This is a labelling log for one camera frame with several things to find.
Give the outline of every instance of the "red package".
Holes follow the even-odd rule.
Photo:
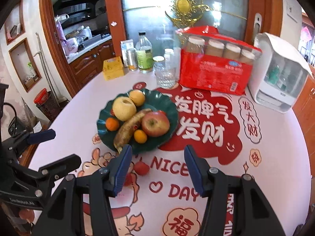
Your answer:
[[[179,83],[189,88],[242,95],[261,49],[203,26],[179,29],[182,47]]]

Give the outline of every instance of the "printed tablecloth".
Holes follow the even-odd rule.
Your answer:
[[[154,73],[129,72],[104,81],[98,75],[84,87],[51,125],[56,138],[39,145],[30,168],[70,154],[81,157],[73,173],[84,176],[108,164],[115,155],[97,135],[96,121],[106,103],[119,93],[146,87],[156,89]],[[158,88],[177,105],[179,125],[171,140],[151,152],[133,157],[132,184],[111,199],[119,236],[194,236],[198,233],[206,198],[195,191],[184,161],[183,149],[191,144],[211,167],[227,175],[253,176],[278,216],[286,235],[304,223],[311,190],[308,152],[293,113],[280,114],[256,104],[249,91],[231,96],[176,85]],[[150,166],[138,176],[133,165],[142,160]],[[84,199],[86,235],[92,235],[89,198]],[[224,235],[231,235],[234,196],[227,196]]]

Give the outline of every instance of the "green plate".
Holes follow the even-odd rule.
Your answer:
[[[158,110],[164,111],[166,113],[167,118],[170,121],[170,129],[163,136],[148,137],[148,140],[144,144],[137,143],[132,137],[129,144],[132,146],[133,154],[139,154],[146,151],[152,151],[156,149],[157,147],[161,146],[162,144],[166,143],[172,137],[178,124],[178,111],[177,111],[176,105],[171,101],[171,99],[168,96],[163,95],[161,92],[157,90],[142,89],[141,91],[145,95],[145,103],[142,106],[137,107],[137,112],[146,108],[150,108],[153,111],[158,111]],[[129,97],[129,92],[119,94],[116,98],[122,97],[122,96]],[[97,121],[97,130],[98,130],[98,134],[102,142],[113,151],[117,151],[116,148],[114,147],[113,142],[114,142],[114,137],[116,136],[118,131],[108,131],[105,126],[105,121],[109,117],[116,118],[111,115],[111,108],[115,99],[109,101],[106,104],[106,107],[103,110],[101,110],[100,117]],[[120,126],[124,124],[124,122],[122,121],[119,121],[119,123],[120,123]]]

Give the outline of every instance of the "red lid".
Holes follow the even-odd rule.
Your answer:
[[[48,98],[48,93],[46,88],[42,89],[41,92],[39,92],[39,94],[36,96],[36,98],[34,99],[34,103],[35,104],[43,104]]]

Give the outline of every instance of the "water dispenser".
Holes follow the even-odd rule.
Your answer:
[[[308,75],[308,63],[288,42],[272,34],[258,34],[255,46],[262,50],[248,83],[258,104],[286,113],[295,104]]]

